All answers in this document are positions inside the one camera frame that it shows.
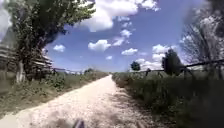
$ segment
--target cloud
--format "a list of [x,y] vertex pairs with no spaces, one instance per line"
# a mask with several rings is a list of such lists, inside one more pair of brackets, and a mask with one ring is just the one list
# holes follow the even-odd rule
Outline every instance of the cloud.
[[187,36],[183,37],[183,38],[180,40],[180,43],[184,43],[185,41],[190,41],[190,42],[192,42],[193,39],[192,39],[191,36],[187,35]]
[[95,0],[96,12],[90,19],[81,22],[81,25],[91,32],[111,29],[114,19],[127,21],[128,16],[138,13],[139,7],[158,11],[157,2],[154,0]]
[[94,43],[89,43],[88,48],[93,51],[105,51],[111,47],[111,44],[108,44],[107,40],[98,40],[95,44]]
[[141,3],[143,8],[152,9],[154,11],[159,11],[160,8],[157,6],[157,2],[154,0],[146,0],[143,3]]
[[12,25],[10,15],[3,7],[3,1],[0,1],[0,41],[4,38],[8,28]]
[[215,18],[213,16],[209,16],[200,21],[202,25],[209,25],[215,22]]
[[156,62],[161,62],[163,57],[165,57],[165,54],[153,54],[152,55],[152,59]]
[[139,52],[138,54],[141,55],[141,56],[146,56],[146,55],[148,55],[147,52]]
[[133,55],[135,54],[136,52],[138,52],[138,49],[133,49],[133,48],[130,48],[128,50],[124,50],[121,52],[122,55],[126,55],[126,56],[130,56],[130,55]]
[[113,56],[107,56],[106,57],[106,60],[112,60],[113,59]]
[[172,46],[168,47],[166,45],[162,46],[161,44],[158,44],[158,45],[155,45],[152,47],[152,51],[153,51],[153,53],[160,54],[160,53],[167,52],[170,48],[175,49],[176,46],[172,45]]
[[117,21],[121,22],[121,21],[129,21],[130,18],[127,16],[118,16],[117,17]]
[[113,46],[120,46],[125,41],[125,38],[124,37],[116,37],[114,40],[115,40],[115,43],[113,44]]
[[123,37],[129,38],[131,35],[132,35],[132,33],[130,31],[128,31],[127,29],[124,29],[121,31],[121,36],[123,36]]
[[58,52],[64,52],[65,51],[65,46],[64,45],[55,45],[54,48],[53,48],[55,51],[58,51]]
[[125,22],[124,24],[122,24],[123,28],[129,27],[132,25],[132,22]]
[[136,62],[138,62],[139,64],[143,64],[145,62],[145,59],[137,59]]
[[161,63],[159,62],[150,62],[150,61],[146,61],[145,59],[137,59],[136,62],[138,62],[141,66],[141,70],[145,71],[148,68],[150,68],[151,70],[159,70],[161,69]]

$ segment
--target sky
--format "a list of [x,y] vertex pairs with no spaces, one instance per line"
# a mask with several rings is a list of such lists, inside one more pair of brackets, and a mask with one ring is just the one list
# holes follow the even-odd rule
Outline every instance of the sky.
[[[10,16],[1,6],[0,40],[10,26]],[[160,69],[164,53],[173,48],[181,54],[184,19],[202,0],[95,0],[92,18],[60,35],[48,45],[53,66],[73,71],[97,68],[126,71],[133,61],[142,70]]]

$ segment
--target gravel path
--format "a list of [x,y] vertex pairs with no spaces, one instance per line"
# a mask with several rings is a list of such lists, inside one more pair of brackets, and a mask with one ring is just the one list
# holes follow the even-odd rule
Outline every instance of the gravel path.
[[7,115],[0,128],[72,128],[76,119],[90,128],[163,128],[134,107],[111,75],[68,92],[38,107]]

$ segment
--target tall grass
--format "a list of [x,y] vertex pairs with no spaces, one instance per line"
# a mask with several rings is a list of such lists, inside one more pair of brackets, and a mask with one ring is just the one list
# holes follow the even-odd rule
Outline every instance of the tall grass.
[[147,109],[168,120],[170,127],[224,127],[224,80],[129,73],[116,73],[113,79]]
[[86,74],[49,75],[41,81],[24,81],[15,84],[14,79],[0,79],[0,117],[7,112],[19,110],[45,103],[65,92],[82,87],[86,83],[102,78],[107,74],[93,71]]

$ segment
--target weeds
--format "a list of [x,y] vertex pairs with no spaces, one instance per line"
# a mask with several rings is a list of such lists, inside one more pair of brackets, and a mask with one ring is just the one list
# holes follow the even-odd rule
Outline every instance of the weeds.
[[169,120],[173,124],[170,127],[223,127],[222,121],[218,121],[224,117],[223,80],[141,77],[130,73],[116,73],[113,79],[147,109]]

